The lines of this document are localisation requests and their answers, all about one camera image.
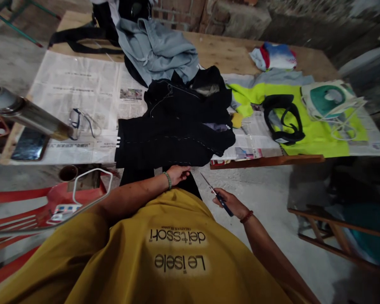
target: wooden table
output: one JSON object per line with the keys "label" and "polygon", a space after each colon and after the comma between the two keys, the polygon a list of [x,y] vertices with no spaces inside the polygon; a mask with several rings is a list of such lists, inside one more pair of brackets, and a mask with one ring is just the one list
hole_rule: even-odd
{"label": "wooden table", "polygon": [[[58,31],[70,28],[80,27],[91,21],[90,14],[81,14],[73,11],[67,11],[59,24]],[[262,73],[249,56],[249,53],[256,47],[260,47],[263,41],[253,41],[247,39],[237,39],[206,35],[200,33],[183,32],[185,38],[195,45],[198,52],[200,64],[203,67],[215,65],[223,74],[249,74],[254,75]],[[93,42],[83,41],[87,46],[98,48]],[[115,48],[107,41],[97,41],[103,47]],[[299,46],[290,46],[291,50],[296,53],[297,71],[302,71],[304,75],[313,75],[316,81],[330,81],[339,79],[340,75],[333,67],[325,54],[316,49],[308,49]],[[105,54],[81,54],[75,53],[67,43],[55,44],[51,51],[80,57],[88,57],[99,60],[110,61]],[[123,55],[110,55],[116,62],[123,62]],[[2,152],[0,163],[3,165],[10,164],[10,157],[16,146],[16,139],[21,133],[22,126],[15,124],[11,131],[7,143]],[[294,163],[312,163],[322,162],[322,155],[297,155],[297,156],[279,156],[264,157],[256,160],[245,160],[233,162],[222,166],[213,166],[212,169],[219,168],[246,168],[255,166],[276,166]]]}

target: black backpack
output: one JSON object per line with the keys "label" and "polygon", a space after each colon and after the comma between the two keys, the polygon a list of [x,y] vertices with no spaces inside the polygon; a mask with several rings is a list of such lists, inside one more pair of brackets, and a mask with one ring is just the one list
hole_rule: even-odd
{"label": "black backpack", "polygon": [[48,47],[56,43],[67,42],[71,49],[77,53],[86,54],[123,54],[120,49],[98,48],[85,46],[78,41],[82,39],[108,40],[113,46],[119,46],[118,34],[111,17],[109,2],[118,3],[120,18],[136,22],[138,18],[149,19],[152,16],[152,0],[91,0],[93,3],[92,21],[75,29],[55,32],[49,40]]}

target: backpack strap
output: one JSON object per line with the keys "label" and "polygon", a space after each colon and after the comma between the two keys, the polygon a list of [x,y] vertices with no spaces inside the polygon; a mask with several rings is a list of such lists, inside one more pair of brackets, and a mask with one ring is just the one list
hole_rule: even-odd
{"label": "backpack strap", "polygon": [[[51,39],[49,40],[49,46],[51,47],[54,44],[67,42],[71,49],[77,53],[84,54],[123,54],[121,49],[108,49],[108,48],[99,48],[94,49],[88,46],[85,46],[79,43],[79,40],[82,39],[101,39],[107,40],[106,30],[100,27],[78,27],[69,30],[63,30],[52,34]],[[110,41],[113,45],[118,45],[116,41]]]}

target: gray hoodie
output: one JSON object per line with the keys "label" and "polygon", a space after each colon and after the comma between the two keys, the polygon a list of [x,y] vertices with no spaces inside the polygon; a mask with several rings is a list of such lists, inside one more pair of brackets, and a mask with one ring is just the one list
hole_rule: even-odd
{"label": "gray hoodie", "polygon": [[120,19],[116,25],[119,44],[147,85],[152,80],[171,79],[176,71],[189,82],[198,68],[197,51],[181,32],[155,20]]}

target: black headband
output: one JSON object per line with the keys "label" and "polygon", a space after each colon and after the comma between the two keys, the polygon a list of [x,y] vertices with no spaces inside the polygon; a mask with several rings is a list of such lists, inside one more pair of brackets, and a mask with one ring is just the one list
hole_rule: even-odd
{"label": "black headband", "polygon": [[[301,123],[300,114],[296,105],[293,103],[293,99],[294,99],[293,95],[269,95],[269,96],[266,96],[265,100],[262,102],[265,121],[269,128],[271,136],[274,141],[277,141],[278,143],[281,143],[281,144],[292,145],[292,144],[295,144],[296,141],[300,141],[305,137],[305,134],[303,133],[303,125]],[[275,131],[273,129],[271,122],[269,120],[269,113],[273,109],[285,109],[280,119],[280,122],[282,123],[283,126],[292,128],[294,130],[294,133],[287,133],[284,131]],[[296,128],[295,125],[293,124],[286,125],[284,123],[284,117],[286,116],[288,112],[290,112],[296,117],[298,128]]]}

